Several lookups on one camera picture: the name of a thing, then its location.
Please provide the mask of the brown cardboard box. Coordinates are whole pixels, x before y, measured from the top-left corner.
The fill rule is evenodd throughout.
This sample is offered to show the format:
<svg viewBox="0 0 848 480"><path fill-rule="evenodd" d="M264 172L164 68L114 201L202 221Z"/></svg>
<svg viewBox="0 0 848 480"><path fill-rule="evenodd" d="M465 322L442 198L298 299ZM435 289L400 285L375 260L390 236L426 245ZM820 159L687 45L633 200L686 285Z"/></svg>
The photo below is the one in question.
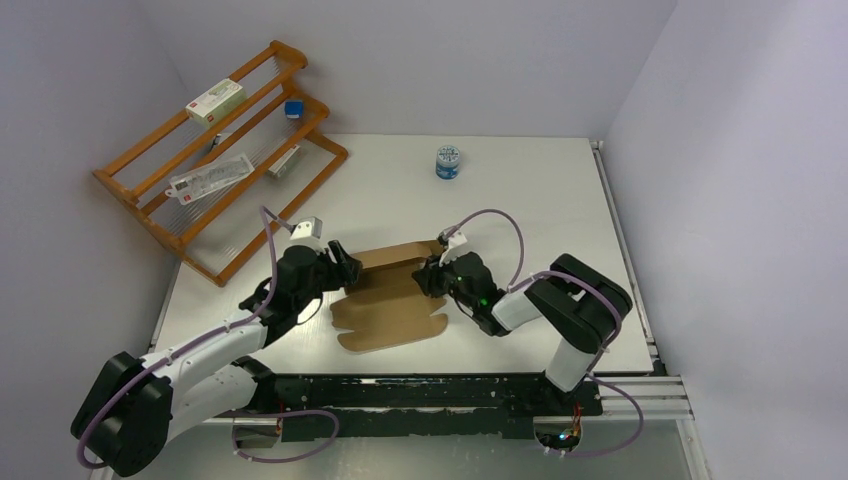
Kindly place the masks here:
<svg viewBox="0 0 848 480"><path fill-rule="evenodd" d="M362 264L357 282L330 305L339 344L366 353L441 335L449 320L440 311L446 300L422 293L412 274L442 252L438 241L426 240L354 253Z"/></svg>

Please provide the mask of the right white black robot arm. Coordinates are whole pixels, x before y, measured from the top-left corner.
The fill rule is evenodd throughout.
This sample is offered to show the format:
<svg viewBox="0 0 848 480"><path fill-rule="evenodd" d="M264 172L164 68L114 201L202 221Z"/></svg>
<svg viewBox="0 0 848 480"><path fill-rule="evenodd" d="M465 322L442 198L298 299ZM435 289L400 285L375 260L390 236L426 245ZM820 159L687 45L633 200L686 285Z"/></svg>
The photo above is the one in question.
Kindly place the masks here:
<svg viewBox="0 0 848 480"><path fill-rule="evenodd" d="M496 285L474 252L448 262L431 256L411 278L425 296L448 296L466 308L489 336L506 336L537 319L547 321L560 342L543 371L546 382L539 398L553 414L565 413L576 403L577 387L617 338L633 308L622 287L570 254L508 289Z"/></svg>

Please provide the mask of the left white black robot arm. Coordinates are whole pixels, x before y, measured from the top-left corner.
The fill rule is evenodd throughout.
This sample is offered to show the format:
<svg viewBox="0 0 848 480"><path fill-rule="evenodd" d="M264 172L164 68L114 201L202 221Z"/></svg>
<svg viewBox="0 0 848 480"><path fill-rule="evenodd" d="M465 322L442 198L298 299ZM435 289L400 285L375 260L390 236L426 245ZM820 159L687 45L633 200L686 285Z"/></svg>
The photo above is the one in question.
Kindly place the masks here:
<svg viewBox="0 0 848 480"><path fill-rule="evenodd" d="M276 375L254 353L292 330L324 293L354 285L362 270L337 241L325 249L291 245L271 276L214 328L142 357L112 356L70 427L78 462L132 476L168 442L210 418L283 412Z"/></svg>

